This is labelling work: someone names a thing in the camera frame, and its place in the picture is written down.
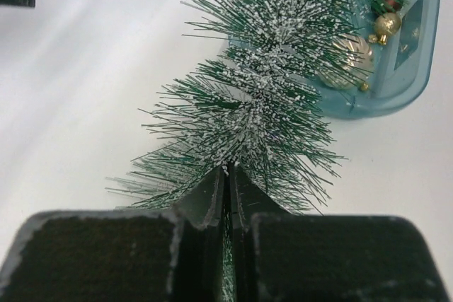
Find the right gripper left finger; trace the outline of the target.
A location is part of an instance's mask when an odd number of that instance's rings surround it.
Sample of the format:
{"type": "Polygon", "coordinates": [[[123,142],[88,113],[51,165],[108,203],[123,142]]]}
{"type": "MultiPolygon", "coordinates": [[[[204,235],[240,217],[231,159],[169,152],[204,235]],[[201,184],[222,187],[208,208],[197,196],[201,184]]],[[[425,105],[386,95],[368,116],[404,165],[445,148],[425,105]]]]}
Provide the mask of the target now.
{"type": "Polygon", "coordinates": [[[167,209],[46,211],[19,229],[2,301],[220,301],[224,174],[167,209]]]}

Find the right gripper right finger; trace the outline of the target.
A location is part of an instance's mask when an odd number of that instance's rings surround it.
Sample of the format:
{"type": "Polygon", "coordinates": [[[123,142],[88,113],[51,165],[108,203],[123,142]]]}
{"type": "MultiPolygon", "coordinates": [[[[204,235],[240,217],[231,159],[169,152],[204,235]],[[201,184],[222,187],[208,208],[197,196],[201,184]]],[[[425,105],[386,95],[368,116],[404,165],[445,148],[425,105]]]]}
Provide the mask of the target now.
{"type": "Polygon", "coordinates": [[[400,216],[295,215],[229,166],[236,301],[448,301],[420,231],[400,216]]]}

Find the small frosted christmas tree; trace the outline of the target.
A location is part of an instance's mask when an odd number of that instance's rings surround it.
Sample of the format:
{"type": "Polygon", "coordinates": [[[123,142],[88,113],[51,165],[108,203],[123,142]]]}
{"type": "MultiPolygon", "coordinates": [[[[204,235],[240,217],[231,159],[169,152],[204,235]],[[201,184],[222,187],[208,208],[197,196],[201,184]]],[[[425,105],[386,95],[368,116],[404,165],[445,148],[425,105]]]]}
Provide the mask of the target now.
{"type": "Polygon", "coordinates": [[[162,209],[211,170],[241,168],[284,209],[325,204],[338,155],[312,84],[320,74],[351,86],[367,73],[356,42],[366,0],[191,0],[202,37],[227,48],[165,86],[147,130],[162,145],[134,159],[119,194],[135,209],[162,209]]]}

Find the blue plastic tub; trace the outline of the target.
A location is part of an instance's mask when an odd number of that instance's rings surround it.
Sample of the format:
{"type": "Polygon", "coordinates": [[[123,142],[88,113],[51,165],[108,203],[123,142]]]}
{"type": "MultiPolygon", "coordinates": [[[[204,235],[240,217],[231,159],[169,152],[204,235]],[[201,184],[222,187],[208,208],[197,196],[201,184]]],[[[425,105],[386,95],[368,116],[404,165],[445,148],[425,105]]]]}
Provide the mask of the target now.
{"type": "Polygon", "coordinates": [[[368,41],[379,17],[372,0],[227,0],[228,71],[261,112],[343,120],[390,115],[430,79],[440,0],[404,0],[400,30],[386,45],[368,41]],[[333,39],[363,37],[374,54],[369,90],[329,88],[317,72],[334,63],[333,39]]]}

